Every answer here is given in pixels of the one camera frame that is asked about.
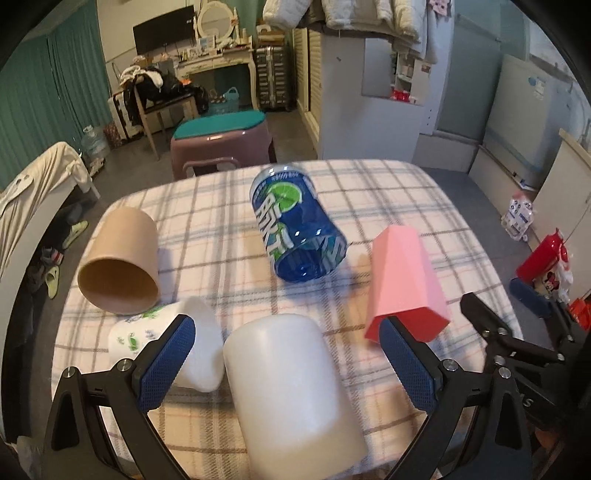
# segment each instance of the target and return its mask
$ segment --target mirror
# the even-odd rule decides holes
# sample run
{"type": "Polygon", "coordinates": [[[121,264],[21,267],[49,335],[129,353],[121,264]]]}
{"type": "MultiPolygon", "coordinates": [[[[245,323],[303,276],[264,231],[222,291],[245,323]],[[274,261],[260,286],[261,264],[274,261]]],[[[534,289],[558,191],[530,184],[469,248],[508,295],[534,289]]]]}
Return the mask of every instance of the mirror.
{"type": "Polygon", "coordinates": [[[398,53],[388,40],[365,39],[361,94],[424,105],[430,91],[431,64],[398,53]]]}
{"type": "Polygon", "coordinates": [[[215,35],[217,40],[224,40],[232,33],[232,11],[221,2],[209,2],[197,19],[197,29],[201,37],[215,35]]]}

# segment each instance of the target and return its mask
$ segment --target white refrigerator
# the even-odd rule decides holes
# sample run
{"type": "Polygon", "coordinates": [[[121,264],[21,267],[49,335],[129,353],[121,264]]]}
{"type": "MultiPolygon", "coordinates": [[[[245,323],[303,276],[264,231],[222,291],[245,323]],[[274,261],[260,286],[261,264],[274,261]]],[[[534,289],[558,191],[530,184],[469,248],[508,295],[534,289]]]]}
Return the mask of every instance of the white refrigerator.
{"type": "Polygon", "coordinates": [[[571,84],[504,55],[482,144],[522,184],[539,188],[570,125],[571,84]]]}

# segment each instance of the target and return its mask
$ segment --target suitcase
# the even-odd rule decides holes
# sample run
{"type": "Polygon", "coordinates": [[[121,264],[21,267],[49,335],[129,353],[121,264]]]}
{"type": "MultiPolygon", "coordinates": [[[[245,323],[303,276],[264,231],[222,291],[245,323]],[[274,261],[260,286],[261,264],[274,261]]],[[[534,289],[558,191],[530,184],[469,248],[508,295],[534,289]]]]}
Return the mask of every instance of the suitcase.
{"type": "Polygon", "coordinates": [[[123,92],[112,95],[108,103],[111,116],[113,117],[121,140],[128,141],[144,133],[141,125],[134,126],[131,124],[131,120],[129,120],[129,115],[127,114],[127,108],[125,108],[125,103],[123,102],[123,92]]]}
{"type": "Polygon", "coordinates": [[[261,109],[285,108],[291,103],[291,52],[287,46],[255,50],[261,109]]]}

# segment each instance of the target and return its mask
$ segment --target blue can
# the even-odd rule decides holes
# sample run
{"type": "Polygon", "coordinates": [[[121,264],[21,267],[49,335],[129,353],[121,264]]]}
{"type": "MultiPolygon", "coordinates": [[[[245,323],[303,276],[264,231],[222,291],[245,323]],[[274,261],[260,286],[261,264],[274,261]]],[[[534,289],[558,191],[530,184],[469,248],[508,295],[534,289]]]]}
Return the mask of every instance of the blue can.
{"type": "Polygon", "coordinates": [[[332,272],[347,253],[347,240],[318,202],[310,178],[290,165],[266,168],[250,198],[275,274],[305,282],[332,272]]]}

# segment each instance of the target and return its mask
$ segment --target shoe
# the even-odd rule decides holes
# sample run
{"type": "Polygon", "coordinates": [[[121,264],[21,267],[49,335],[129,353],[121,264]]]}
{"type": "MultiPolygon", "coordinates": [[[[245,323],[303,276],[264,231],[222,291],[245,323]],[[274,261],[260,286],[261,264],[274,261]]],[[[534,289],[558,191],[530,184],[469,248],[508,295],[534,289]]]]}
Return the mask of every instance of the shoe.
{"type": "Polygon", "coordinates": [[[72,225],[72,227],[70,227],[70,233],[68,233],[68,236],[62,243],[61,247],[64,250],[68,248],[72,244],[72,242],[76,240],[84,230],[86,230],[86,227],[88,227],[88,222],[86,220],[82,220],[81,222],[72,225]]]}
{"type": "Polygon", "coordinates": [[[57,294],[57,285],[60,281],[60,267],[51,267],[45,274],[45,283],[47,283],[47,294],[53,300],[57,294]]]}
{"type": "Polygon", "coordinates": [[[29,292],[35,293],[43,285],[45,270],[46,267],[43,264],[29,265],[27,267],[27,290],[29,292]]]}
{"type": "Polygon", "coordinates": [[[41,248],[41,261],[45,263],[45,265],[47,265],[48,267],[52,267],[53,265],[61,265],[61,262],[63,260],[64,254],[58,252],[55,248],[41,248]]]}

